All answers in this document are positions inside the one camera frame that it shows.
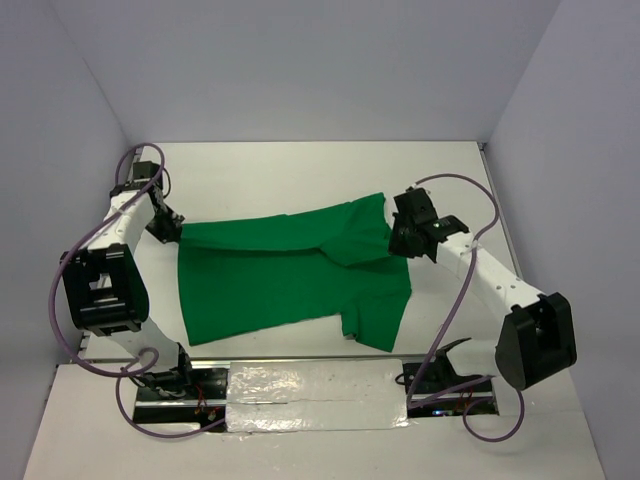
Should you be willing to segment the green t-shirt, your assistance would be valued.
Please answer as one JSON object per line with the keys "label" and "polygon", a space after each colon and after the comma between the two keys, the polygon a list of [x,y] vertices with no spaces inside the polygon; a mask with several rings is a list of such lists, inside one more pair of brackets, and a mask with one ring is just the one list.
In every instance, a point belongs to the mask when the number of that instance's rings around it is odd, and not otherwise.
{"label": "green t-shirt", "polygon": [[393,350],[412,294],[388,252],[386,198],[183,227],[177,276],[192,346],[337,315],[341,334]]}

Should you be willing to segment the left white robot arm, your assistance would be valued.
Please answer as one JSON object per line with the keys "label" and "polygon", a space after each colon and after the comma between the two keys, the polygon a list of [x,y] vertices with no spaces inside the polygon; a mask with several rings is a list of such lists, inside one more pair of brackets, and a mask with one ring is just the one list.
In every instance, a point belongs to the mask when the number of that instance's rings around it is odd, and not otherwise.
{"label": "left white robot arm", "polygon": [[116,219],[81,245],[62,273],[74,326],[119,345],[145,369],[134,382],[161,397],[180,399],[196,374],[182,345],[151,319],[150,300],[134,260],[144,232],[159,243],[180,241],[184,217],[166,205],[161,166],[132,166],[131,178],[110,192]]}

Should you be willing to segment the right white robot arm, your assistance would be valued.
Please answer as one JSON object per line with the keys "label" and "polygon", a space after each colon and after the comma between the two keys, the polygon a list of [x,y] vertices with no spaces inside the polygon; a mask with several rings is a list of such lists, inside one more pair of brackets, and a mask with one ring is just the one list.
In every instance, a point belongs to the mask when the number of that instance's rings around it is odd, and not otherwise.
{"label": "right white robot arm", "polygon": [[569,301],[521,280],[489,253],[453,215],[440,217],[422,188],[394,198],[390,253],[427,257],[455,277],[471,280],[473,293],[492,314],[493,340],[464,340],[451,346],[434,368],[437,384],[456,391],[469,376],[503,378],[523,391],[573,366],[577,347]]}

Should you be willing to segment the silver tape covered panel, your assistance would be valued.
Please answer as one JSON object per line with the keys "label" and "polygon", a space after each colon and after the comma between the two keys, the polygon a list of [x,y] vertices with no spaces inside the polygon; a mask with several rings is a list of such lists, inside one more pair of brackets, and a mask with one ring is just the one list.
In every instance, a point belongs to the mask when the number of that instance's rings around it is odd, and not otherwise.
{"label": "silver tape covered panel", "polygon": [[409,425],[397,359],[234,362],[225,422],[233,433],[388,430]]}

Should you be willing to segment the aluminium table frame rail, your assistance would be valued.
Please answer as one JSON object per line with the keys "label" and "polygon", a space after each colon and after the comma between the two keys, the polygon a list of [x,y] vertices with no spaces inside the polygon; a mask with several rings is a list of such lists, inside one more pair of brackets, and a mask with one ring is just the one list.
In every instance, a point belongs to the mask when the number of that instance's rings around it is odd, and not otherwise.
{"label": "aluminium table frame rail", "polygon": [[503,162],[488,142],[478,142],[477,146],[490,187],[499,203],[503,231],[516,272],[528,283],[542,289],[544,282],[534,267],[536,250],[531,249],[533,243],[527,238],[529,228],[525,226],[529,220],[526,204],[531,187],[522,175]]}

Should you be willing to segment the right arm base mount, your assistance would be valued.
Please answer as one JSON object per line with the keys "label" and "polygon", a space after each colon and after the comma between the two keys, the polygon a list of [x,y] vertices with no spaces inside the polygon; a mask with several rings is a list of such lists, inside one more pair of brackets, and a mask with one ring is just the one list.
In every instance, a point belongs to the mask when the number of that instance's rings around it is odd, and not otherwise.
{"label": "right arm base mount", "polygon": [[[426,372],[421,377],[416,392],[412,397],[413,402],[417,402],[430,395],[438,393],[446,388],[457,386],[461,383],[477,380],[480,375],[460,376],[454,370],[446,354],[459,344],[468,342],[470,338],[464,338],[451,342],[440,347],[434,358],[430,361]],[[474,408],[469,411],[470,415],[497,415],[498,409],[494,400],[494,391],[489,380],[475,386],[467,387],[461,391],[447,393],[435,399],[425,406],[410,409],[409,418],[461,416],[466,407],[474,401],[482,399]]]}

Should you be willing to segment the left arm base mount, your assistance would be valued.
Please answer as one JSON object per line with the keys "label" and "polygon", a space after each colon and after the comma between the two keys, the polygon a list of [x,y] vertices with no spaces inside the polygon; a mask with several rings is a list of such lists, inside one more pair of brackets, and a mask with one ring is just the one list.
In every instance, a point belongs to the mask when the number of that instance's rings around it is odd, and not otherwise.
{"label": "left arm base mount", "polygon": [[229,369],[190,367],[186,376],[176,372],[134,377],[137,388],[133,421],[138,425],[215,424],[224,431]]}

